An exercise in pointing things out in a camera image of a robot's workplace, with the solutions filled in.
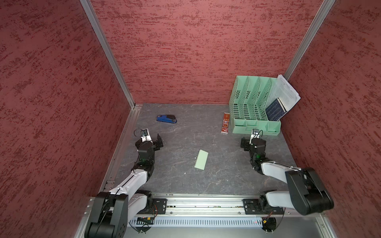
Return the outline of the light green square paper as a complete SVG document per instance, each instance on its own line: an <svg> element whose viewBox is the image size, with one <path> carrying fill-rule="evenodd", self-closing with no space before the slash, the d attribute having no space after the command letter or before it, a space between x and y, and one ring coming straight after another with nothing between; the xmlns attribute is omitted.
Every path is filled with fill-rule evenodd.
<svg viewBox="0 0 381 238"><path fill-rule="evenodd" d="M204 170L206 166L207 158L208 158L208 152L204 150L200 150L197 155L194 167L196 169Z"/></svg>

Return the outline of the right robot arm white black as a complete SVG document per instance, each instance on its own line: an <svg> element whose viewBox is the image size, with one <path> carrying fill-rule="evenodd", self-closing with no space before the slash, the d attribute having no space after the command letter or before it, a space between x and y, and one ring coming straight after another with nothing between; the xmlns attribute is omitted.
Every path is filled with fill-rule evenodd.
<svg viewBox="0 0 381 238"><path fill-rule="evenodd" d="M257 204L261 212L279 207L306 216L334 208L333 198L313 168L288 166L270 160L266 157L266 144L259 137L243 137L240 142L240 147L249 152L250 164L257 173L275 178L288 187L287 191L269 190L260 195Z"/></svg>

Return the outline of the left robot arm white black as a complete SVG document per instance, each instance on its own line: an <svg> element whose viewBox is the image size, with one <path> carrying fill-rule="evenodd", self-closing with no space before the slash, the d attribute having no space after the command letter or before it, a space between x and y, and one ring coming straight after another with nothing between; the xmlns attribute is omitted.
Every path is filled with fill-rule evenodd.
<svg viewBox="0 0 381 238"><path fill-rule="evenodd" d="M159 135L153 140L149 130L144 129L140 130L136 147L138 158L130 175L115 188L95 197L84 231L86 238L122 238L135 215L152 209L151 192L140 188L153 174L155 152L163 147L163 141Z"/></svg>

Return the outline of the red card box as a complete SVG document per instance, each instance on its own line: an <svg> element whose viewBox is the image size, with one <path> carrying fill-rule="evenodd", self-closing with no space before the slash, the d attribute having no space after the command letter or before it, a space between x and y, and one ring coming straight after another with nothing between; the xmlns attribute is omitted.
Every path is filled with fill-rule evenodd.
<svg viewBox="0 0 381 238"><path fill-rule="evenodd" d="M223 123L222 123L222 127L221 127L221 133L222 134L228 134L229 123L230 123L230 114L229 113L224 113Z"/></svg>

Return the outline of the blue black stapler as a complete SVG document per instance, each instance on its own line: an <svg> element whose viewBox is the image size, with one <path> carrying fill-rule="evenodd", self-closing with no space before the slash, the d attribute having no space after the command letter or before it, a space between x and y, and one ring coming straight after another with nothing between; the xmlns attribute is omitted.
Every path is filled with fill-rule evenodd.
<svg viewBox="0 0 381 238"><path fill-rule="evenodd" d="M171 123L171 124L177 123L177 119L174 115L158 115L156 117L156 120L158 122L164 122L164 123Z"/></svg>

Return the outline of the dark blue booklet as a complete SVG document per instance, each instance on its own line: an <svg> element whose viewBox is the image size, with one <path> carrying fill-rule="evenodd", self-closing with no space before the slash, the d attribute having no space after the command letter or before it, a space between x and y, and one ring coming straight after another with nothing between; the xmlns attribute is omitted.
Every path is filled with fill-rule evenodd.
<svg viewBox="0 0 381 238"><path fill-rule="evenodd" d="M279 121L287 110L279 98L275 99L267 108L266 114L269 121Z"/></svg>

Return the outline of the green plastic file organizer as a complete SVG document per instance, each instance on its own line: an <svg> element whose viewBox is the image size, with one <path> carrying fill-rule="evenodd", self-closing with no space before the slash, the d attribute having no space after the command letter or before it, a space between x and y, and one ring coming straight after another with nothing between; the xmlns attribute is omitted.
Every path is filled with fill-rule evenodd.
<svg viewBox="0 0 381 238"><path fill-rule="evenodd" d="M276 78L238 75L229 100L230 130L234 134L251 134L253 130L263 135L277 136L281 122L269 121L266 104Z"/></svg>

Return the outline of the white printed paper sheets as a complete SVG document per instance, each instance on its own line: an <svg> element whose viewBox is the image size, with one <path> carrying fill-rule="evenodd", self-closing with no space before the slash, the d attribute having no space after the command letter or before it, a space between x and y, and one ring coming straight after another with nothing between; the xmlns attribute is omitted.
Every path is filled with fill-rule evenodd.
<svg viewBox="0 0 381 238"><path fill-rule="evenodd" d="M272 85L269 97L267 99L266 108L277 98L281 100L287 112L289 112L301 99L299 93L281 74Z"/></svg>

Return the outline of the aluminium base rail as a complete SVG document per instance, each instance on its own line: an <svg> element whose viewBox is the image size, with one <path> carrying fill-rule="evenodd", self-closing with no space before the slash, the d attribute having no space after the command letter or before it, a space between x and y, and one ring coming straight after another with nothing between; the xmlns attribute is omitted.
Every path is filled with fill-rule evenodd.
<svg viewBox="0 0 381 238"><path fill-rule="evenodd" d="M244 199L257 199L259 195L238 196L238 195L200 195L200 194L153 194L154 199L166 200L166 211L157 216L175 217L243 217L256 216L266 217L263 214L246 214ZM94 199L91 199L89 208L92 209ZM296 210L285 208L285 212L275 217L291 216L301 217ZM137 214L135 217L152 217L151 214Z"/></svg>

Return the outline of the left aluminium corner post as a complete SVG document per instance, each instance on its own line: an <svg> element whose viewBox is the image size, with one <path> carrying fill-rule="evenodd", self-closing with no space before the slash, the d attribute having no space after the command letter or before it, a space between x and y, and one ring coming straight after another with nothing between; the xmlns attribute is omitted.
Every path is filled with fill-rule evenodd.
<svg viewBox="0 0 381 238"><path fill-rule="evenodd" d="M80 3L85 11L85 14L96 34L96 37L106 55L106 58L114 72L114 75L116 76L116 79L126 97L126 99L128 100L128 103L130 105L131 108L134 108L136 106L136 103L132 97L132 94L131 92L129 91L128 87L127 87L127 84L125 82L125 79L123 77L123 74L119 68L119 65L117 63L117 60L112 52L112 49L107 41L107 38L104 34L104 31L101 27L101 24L98 20L98 17L96 16L96 13L95 13L95 10L91 4L91 1L89 0L80 0Z"/></svg>

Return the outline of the aluminium corner post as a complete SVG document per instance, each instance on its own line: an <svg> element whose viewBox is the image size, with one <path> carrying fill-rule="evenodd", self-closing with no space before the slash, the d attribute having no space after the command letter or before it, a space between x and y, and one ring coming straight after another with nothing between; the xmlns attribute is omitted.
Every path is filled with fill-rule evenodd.
<svg viewBox="0 0 381 238"><path fill-rule="evenodd" d="M309 45L312 43L315 35L317 34L318 30L320 29L321 25L323 24L324 20L326 19L328 13L330 12L331 8L333 7L336 0L323 0L315 17L313 18L307 32L305 33L298 49L296 50L291 63L289 64L289 67L287 68L285 74L283 75L287 80L290 79L291 75L295 71L296 67L298 66L300 60L302 59L303 55L307 51Z"/></svg>
<svg viewBox="0 0 381 238"><path fill-rule="evenodd" d="M119 65L117 63L117 60L112 52L112 49L107 41L107 38L104 34L104 31L101 27L101 24L98 20L98 17L96 16L96 13L95 13L95 10L91 4L91 1L89 0L80 0L80 3L85 11L85 14L96 34L96 37L106 55L106 58L114 72L114 75L116 76L116 79L126 97L126 99L128 100L128 103L130 105L131 108L134 108L136 106L136 103L132 97L132 94L131 92L129 91L128 87L127 87L127 84L125 82L125 79L123 77L123 74L119 68Z"/></svg>

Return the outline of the right aluminium corner post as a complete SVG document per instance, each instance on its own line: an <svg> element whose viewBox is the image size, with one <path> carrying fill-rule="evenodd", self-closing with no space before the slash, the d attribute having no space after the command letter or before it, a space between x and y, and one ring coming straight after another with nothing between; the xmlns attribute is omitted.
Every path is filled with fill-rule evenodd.
<svg viewBox="0 0 381 238"><path fill-rule="evenodd" d="M323 0L315 17L313 18L307 32L305 33L298 49L296 50L291 63L289 64L289 67L287 68L285 74L283 75L287 80L290 79L291 75L295 71L296 67L298 66L300 60L302 59L303 55L307 51L309 45L312 43L315 35L317 34L318 30L320 29L321 25L323 24L324 20L326 19L328 13L330 12L331 8L333 7L336 0Z"/></svg>

